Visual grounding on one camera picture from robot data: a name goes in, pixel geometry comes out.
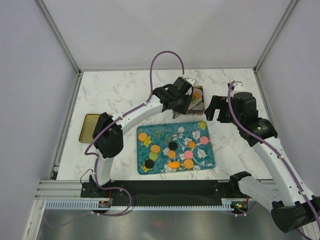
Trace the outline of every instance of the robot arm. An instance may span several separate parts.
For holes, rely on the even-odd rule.
[[[270,172],[278,191],[269,189],[257,181],[248,172],[240,172],[230,177],[230,182],[235,191],[248,195],[255,199],[271,212],[276,225],[283,231],[289,232],[315,220],[303,194],[311,201],[312,205],[319,212],[320,198],[304,184],[298,173],[289,161],[283,150],[278,134],[272,124],[267,120],[258,117],[256,99],[249,92],[244,91],[242,82],[236,82],[231,92],[231,105],[237,120],[243,127],[254,133],[268,144],[275,147],[286,159],[288,166],[302,184],[304,192],[300,192],[291,173],[285,164],[265,143],[252,137],[239,127],[233,117],[225,96],[212,96],[209,107],[205,110],[208,121],[213,120],[215,110],[220,110],[217,120],[221,123],[233,123],[237,126],[240,136],[245,139],[250,147],[259,155]]]
[[[142,101],[126,111],[114,115],[109,115],[106,112],[100,115],[93,132],[93,138],[106,126],[120,117],[120,120],[113,124],[111,128],[94,143],[95,148],[98,149],[102,155],[102,158],[98,161],[97,173],[93,173],[97,174],[97,181],[101,186],[111,180],[110,173],[113,160],[124,147],[123,136],[142,121],[165,110],[174,110],[178,113],[186,114],[192,98],[194,83],[195,81],[193,79],[178,77],[173,84],[155,88],[149,102]],[[134,110],[131,114],[123,116],[124,113],[131,110]]]

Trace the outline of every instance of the gold tray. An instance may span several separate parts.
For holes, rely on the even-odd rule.
[[[92,142],[94,130],[96,128],[100,114],[86,114],[84,117],[82,129],[79,136],[79,142],[89,144]]]

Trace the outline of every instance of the floral tray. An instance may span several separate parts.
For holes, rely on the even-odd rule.
[[[137,169],[141,175],[212,169],[216,166],[205,121],[139,126]]]

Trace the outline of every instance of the gray wall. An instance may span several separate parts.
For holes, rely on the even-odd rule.
[[[44,2],[81,69],[127,70],[254,67],[290,0]]]
[[[299,1],[259,76],[284,150],[320,195],[320,1]]]
[[[18,240],[76,75],[34,1],[1,1],[0,30],[0,238]]]

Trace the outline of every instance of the orange disc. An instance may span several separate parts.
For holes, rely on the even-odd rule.
[[[195,99],[198,99],[198,98],[200,97],[200,94],[197,93],[197,92],[194,92],[194,93],[193,93],[193,97],[194,97]]]
[[[145,140],[147,140],[147,137],[148,135],[145,133],[145,132],[142,132],[138,135],[138,139],[141,141],[141,142],[144,142]]]
[[[186,159],[184,160],[183,165],[186,169],[192,169],[194,167],[194,162],[191,159]]]
[[[151,147],[151,152],[153,152],[154,154],[158,154],[160,152],[160,147],[158,145],[153,145]]]
[[[175,151],[170,150],[170,151],[168,152],[168,158],[170,158],[170,159],[174,159],[175,157],[176,157],[176,152],[175,152]]]

